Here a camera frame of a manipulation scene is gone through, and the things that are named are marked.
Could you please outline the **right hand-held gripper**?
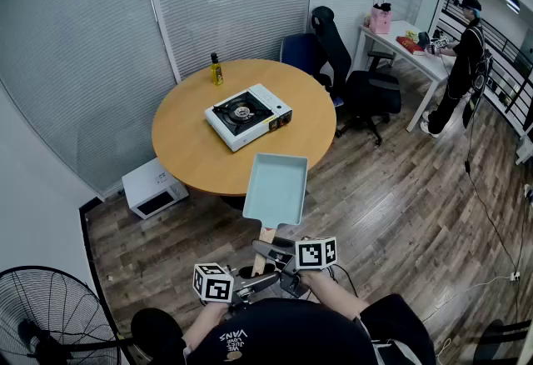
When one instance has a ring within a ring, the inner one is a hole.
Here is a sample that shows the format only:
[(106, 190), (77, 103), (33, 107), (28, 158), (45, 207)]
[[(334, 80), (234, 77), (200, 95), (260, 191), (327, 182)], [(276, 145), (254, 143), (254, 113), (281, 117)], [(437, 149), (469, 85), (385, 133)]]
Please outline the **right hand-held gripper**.
[(252, 248), (265, 259), (274, 261), (281, 271), (281, 289), (294, 298), (300, 298), (308, 291), (301, 282), (301, 271), (322, 271), (337, 263), (336, 237), (296, 242), (274, 238), (273, 243), (254, 240)]

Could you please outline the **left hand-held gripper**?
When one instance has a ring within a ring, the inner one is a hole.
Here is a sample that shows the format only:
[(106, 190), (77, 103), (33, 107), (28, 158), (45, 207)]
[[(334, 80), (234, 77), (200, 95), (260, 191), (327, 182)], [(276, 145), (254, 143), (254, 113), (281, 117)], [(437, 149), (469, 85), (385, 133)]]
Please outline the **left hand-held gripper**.
[(243, 277), (235, 269), (215, 262), (198, 263), (193, 269), (192, 288), (205, 303), (238, 304), (278, 282), (279, 278), (278, 272)]

